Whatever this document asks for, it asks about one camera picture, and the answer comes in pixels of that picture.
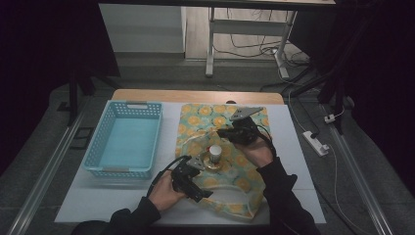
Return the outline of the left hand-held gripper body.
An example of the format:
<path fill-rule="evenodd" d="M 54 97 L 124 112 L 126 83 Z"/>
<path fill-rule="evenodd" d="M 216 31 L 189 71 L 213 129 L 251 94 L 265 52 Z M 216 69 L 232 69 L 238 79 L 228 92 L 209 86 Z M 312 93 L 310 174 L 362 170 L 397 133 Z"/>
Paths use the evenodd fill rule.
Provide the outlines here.
<path fill-rule="evenodd" d="M 197 186 L 193 178 L 205 169 L 203 161 L 199 157 L 181 156 L 175 160 L 177 166 L 172 170 L 173 189 L 183 192 L 188 198 L 195 194 Z"/>

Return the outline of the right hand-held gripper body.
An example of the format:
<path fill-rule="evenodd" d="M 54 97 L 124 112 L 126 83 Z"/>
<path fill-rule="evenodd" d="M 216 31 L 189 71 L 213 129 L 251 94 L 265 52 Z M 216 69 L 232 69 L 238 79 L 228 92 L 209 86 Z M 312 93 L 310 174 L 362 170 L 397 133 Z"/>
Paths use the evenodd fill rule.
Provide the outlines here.
<path fill-rule="evenodd" d="M 248 146 L 252 144 L 259 133 L 251 115 L 259 113 L 262 108 L 238 108 L 231 116 L 232 132 L 229 140 L 232 143 Z"/>

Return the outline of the small white-lidded jar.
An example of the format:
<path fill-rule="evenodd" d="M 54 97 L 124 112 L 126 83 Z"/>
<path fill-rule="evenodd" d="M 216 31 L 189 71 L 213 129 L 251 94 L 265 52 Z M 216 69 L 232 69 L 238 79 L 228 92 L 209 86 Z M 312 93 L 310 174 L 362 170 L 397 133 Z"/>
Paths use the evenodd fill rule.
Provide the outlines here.
<path fill-rule="evenodd" d="M 222 148 L 219 145 L 212 145 L 208 148 L 210 153 L 209 160 L 213 164 L 218 164 L 221 158 Z"/>

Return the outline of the orange fruit print bag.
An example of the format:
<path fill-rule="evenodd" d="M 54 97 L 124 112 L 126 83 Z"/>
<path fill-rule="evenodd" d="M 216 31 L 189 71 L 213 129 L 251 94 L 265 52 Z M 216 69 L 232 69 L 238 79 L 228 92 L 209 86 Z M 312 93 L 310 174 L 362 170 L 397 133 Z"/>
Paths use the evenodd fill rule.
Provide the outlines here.
<path fill-rule="evenodd" d="M 178 157 L 209 158 L 208 148 L 222 148 L 222 170 L 202 171 L 193 178 L 201 189 L 213 194 L 199 201 L 203 208 L 234 217 L 251 220 L 263 200 L 264 182 L 244 154 L 228 140 L 217 135 L 220 128 L 231 128 L 235 105 L 185 104 L 181 108 L 176 151 Z"/>

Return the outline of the light blue perforated plastic basket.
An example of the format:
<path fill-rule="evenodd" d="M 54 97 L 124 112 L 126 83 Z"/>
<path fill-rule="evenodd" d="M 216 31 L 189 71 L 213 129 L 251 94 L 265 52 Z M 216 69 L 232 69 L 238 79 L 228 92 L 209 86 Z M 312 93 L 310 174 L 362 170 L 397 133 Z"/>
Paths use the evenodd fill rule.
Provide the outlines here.
<path fill-rule="evenodd" d="M 96 177 L 152 177 L 162 123 L 160 102 L 111 100 L 97 124 L 82 166 Z"/>

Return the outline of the person's left hand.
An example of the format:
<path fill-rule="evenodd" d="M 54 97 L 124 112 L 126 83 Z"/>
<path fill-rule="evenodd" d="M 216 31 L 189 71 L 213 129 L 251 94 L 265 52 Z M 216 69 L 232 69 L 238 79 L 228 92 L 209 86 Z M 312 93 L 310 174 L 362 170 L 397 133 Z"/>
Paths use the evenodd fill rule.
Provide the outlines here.
<path fill-rule="evenodd" d="M 186 195 L 181 192 L 176 192 L 172 186 L 171 171 L 166 171 L 148 196 L 159 212 L 166 211 L 184 199 Z"/>

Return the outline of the person's right hand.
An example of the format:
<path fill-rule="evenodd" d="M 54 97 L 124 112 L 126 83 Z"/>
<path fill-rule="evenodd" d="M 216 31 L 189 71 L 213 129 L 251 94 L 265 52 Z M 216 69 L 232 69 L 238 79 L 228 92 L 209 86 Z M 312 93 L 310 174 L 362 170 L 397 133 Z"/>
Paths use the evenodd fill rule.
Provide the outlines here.
<path fill-rule="evenodd" d="M 249 146 L 242 146 L 240 150 L 256 167 L 264 167 L 273 162 L 271 150 L 263 139 L 258 138 Z"/>

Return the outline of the white power strip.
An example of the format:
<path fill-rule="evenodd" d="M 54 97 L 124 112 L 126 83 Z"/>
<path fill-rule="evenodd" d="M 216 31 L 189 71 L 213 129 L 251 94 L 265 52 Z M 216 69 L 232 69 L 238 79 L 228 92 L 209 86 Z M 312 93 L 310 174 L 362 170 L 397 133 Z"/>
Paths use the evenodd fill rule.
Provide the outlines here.
<path fill-rule="evenodd" d="M 322 144 L 311 131 L 305 131 L 302 136 L 319 157 L 329 154 L 330 147 Z"/>

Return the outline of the black metal stand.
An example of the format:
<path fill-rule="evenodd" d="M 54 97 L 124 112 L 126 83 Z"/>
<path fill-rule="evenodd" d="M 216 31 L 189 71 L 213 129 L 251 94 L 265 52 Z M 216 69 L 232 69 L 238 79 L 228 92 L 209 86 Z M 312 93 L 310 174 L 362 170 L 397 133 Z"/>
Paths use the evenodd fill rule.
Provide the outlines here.
<path fill-rule="evenodd" d="M 96 88 L 92 78 L 98 78 L 112 88 L 119 89 L 120 85 L 113 81 L 113 77 L 120 77 L 116 62 L 100 69 L 86 63 L 77 64 L 73 67 L 69 74 L 68 126 L 72 126 L 78 116 L 78 90 L 81 90 L 82 94 L 86 96 L 94 95 Z"/>
<path fill-rule="evenodd" d="M 343 133 L 342 114 L 344 113 L 344 95 L 345 88 L 343 79 L 339 75 L 328 75 L 322 90 L 317 96 L 321 104 L 328 104 L 331 99 L 335 100 L 335 120 L 333 121 L 333 125 L 340 134 Z"/>

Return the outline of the white-framed desk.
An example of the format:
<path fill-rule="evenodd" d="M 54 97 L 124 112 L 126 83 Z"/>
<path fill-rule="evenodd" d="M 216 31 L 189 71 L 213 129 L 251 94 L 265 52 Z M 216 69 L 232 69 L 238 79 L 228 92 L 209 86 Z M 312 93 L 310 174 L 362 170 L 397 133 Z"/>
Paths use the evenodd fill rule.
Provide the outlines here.
<path fill-rule="evenodd" d="M 282 53 L 288 40 L 291 28 L 298 11 L 333 10 L 337 8 L 335 0 L 98 0 L 104 4 L 174 6 L 174 7 L 207 7 L 208 46 L 206 77 L 213 76 L 213 39 L 215 34 L 244 34 L 281 36 L 279 49 L 275 51 L 278 70 L 286 73 L 282 65 Z M 254 22 L 242 20 L 219 20 L 215 17 L 218 8 L 285 10 L 289 12 L 284 23 Z"/>

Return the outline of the white panel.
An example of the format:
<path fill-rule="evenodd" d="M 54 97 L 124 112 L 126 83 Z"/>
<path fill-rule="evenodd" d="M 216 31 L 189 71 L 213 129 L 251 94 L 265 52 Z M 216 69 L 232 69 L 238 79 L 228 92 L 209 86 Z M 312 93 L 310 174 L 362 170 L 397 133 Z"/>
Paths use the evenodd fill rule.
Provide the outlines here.
<path fill-rule="evenodd" d="M 185 7 L 100 4 L 99 8 L 116 52 L 185 52 Z"/>

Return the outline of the dark curtain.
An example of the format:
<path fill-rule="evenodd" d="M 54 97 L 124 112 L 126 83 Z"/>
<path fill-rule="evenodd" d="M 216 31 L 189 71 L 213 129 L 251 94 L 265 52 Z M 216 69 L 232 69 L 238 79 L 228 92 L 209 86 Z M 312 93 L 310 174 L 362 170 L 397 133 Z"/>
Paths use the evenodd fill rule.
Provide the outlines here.
<path fill-rule="evenodd" d="M 300 11 L 290 40 L 329 78 L 319 95 L 350 97 L 352 116 L 415 197 L 415 0 L 335 0 Z"/>
<path fill-rule="evenodd" d="M 0 175 L 49 105 L 76 77 L 118 76 L 100 0 L 0 0 Z"/>

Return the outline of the metal floor rail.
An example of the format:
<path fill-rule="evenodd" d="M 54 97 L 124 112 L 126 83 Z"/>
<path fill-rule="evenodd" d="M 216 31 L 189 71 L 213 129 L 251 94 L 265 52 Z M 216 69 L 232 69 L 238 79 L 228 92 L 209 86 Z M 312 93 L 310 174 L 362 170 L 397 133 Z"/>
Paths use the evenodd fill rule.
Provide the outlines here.
<path fill-rule="evenodd" d="M 39 177 L 35 181 L 28 196 L 26 197 L 21 209 L 15 217 L 11 227 L 6 235 L 24 235 L 31 224 L 40 203 L 42 202 L 55 174 L 66 155 L 71 140 L 76 130 L 79 128 L 85 116 L 86 105 L 82 105 L 78 116 L 74 119 L 72 125 L 66 128 L 64 135 L 61 137 L 58 146 L 55 148 L 52 156 L 43 167 Z"/>
<path fill-rule="evenodd" d="M 360 169 L 348 143 L 346 142 L 345 137 L 339 132 L 333 122 L 328 123 L 328 126 L 337 145 L 338 152 L 344 159 L 344 163 L 350 173 L 354 185 L 356 186 L 360 198 L 367 207 L 367 211 L 373 221 L 377 233 L 379 235 L 393 235 L 390 223 L 381 209 L 377 198 L 372 193 L 362 170 Z"/>

